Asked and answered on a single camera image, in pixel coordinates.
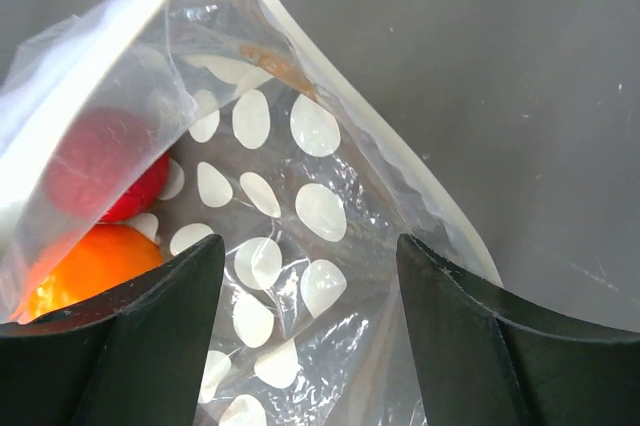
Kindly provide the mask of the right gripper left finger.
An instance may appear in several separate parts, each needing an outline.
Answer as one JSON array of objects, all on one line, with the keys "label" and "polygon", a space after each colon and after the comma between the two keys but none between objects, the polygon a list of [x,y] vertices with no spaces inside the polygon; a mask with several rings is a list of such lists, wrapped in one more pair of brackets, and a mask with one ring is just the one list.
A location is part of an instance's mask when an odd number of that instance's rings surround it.
[{"label": "right gripper left finger", "polygon": [[224,265],[209,235],[88,300],[3,324],[2,424],[192,424]]}]

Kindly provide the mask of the polka dot zip top bag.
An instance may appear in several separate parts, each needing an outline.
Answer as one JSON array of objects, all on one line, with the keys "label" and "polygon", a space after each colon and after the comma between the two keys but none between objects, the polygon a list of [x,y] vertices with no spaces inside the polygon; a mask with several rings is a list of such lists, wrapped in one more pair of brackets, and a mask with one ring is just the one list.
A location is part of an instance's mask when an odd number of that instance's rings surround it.
[{"label": "polka dot zip top bag", "polygon": [[[103,0],[57,22],[3,0],[28,37],[1,56],[1,327],[45,250],[132,227],[163,264],[209,235],[224,276],[190,425],[429,425],[401,305],[409,234],[497,280],[467,218],[279,0]],[[98,209],[56,207],[45,173],[78,117],[147,125]],[[128,220],[101,216],[163,153],[168,180]]]}]

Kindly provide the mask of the fake orange fruit in bag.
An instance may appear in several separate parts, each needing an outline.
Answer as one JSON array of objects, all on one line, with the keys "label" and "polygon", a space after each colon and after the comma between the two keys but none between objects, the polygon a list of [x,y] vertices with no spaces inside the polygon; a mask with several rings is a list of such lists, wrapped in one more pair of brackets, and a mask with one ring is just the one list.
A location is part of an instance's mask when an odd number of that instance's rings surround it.
[{"label": "fake orange fruit in bag", "polygon": [[27,323],[96,296],[163,263],[159,247],[136,229],[94,226],[64,257],[61,246],[45,250],[30,270],[26,292],[11,321]]}]

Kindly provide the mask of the fake red fruit in bag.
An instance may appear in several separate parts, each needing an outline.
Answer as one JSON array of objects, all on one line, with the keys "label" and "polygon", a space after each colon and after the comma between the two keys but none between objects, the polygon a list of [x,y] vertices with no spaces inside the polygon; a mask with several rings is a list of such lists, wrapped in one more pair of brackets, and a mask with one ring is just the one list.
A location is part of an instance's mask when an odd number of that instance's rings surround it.
[{"label": "fake red fruit in bag", "polygon": [[[87,216],[111,195],[121,174],[139,164],[139,153],[149,144],[147,125],[130,112],[98,107],[83,113],[45,173],[45,192],[59,209]],[[100,220],[116,223],[147,211],[163,191],[169,171],[170,157],[163,153]]]}]

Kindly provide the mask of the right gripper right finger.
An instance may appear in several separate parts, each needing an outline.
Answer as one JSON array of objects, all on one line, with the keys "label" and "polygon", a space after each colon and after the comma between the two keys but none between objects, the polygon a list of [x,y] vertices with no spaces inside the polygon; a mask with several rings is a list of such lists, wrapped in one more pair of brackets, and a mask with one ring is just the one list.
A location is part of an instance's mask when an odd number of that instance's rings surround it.
[{"label": "right gripper right finger", "polygon": [[638,334],[531,303],[409,234],[396,264],[429,424],[638,424]]}]

